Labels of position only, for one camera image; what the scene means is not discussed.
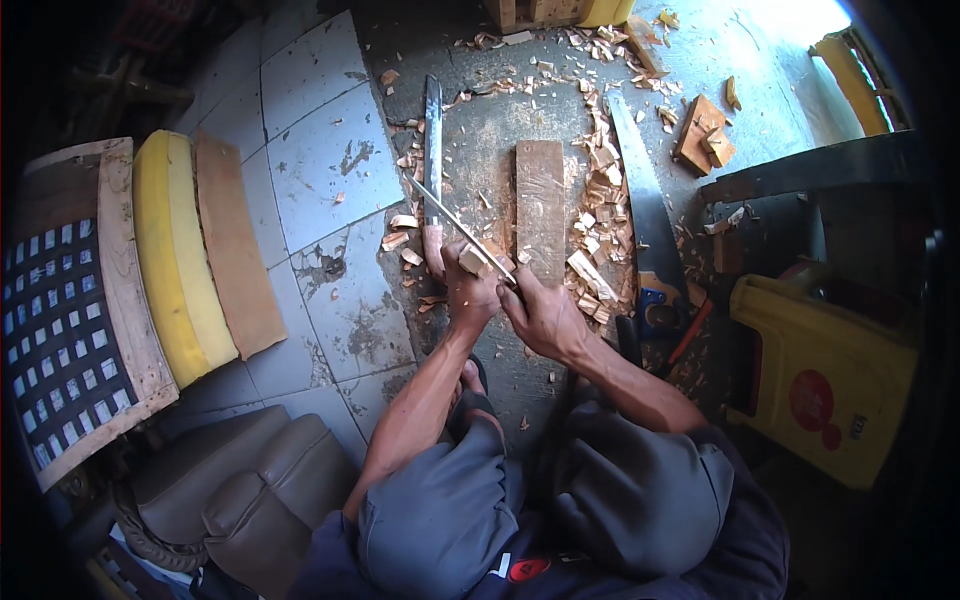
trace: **knife blade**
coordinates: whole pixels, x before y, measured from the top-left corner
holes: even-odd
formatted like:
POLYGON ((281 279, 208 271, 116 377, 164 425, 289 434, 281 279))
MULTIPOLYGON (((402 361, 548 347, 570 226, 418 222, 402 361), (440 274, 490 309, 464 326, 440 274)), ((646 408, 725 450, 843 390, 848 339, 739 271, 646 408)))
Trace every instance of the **knife blade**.
POLYGON ((441 214, 443 214, 443 216, 446 217, 446 220, 450 222, 453 228, 459 231, 461 235, 466 237, 467 241, 470 242, 470 244, 473 244, 473 246, 476 247, 476 249, 484 255, 487 261, 490 262, 491 265, 493 265, 493 267, 497 271, 499 271, 500 274, 503 275, 505 279, 513 283, 514 286, 516 286, 516 279, 514 278, 514 276, 511 275, 509 271, 507 271, 506 267, 500 264, 500 261, 496 259, 496 256, 494 256, 492 252, 487 250, 486 246, 480 243, 480 240, 478 240, 472 233, 470 233, 467 230, 466 227, 464 227, 462 223, 460 223, 460 221, 457 220, 457 217, 452 212, 450 212, 446 206, 444 206, 443 204, 441 204, 439 200, 434 198, 433 194, 431 194, 429 190, 423 187, 419 181, 411 177, 409 173, 405 173, 404 175, 428 202, 436 206, 437 210, 439 210, 441 214))

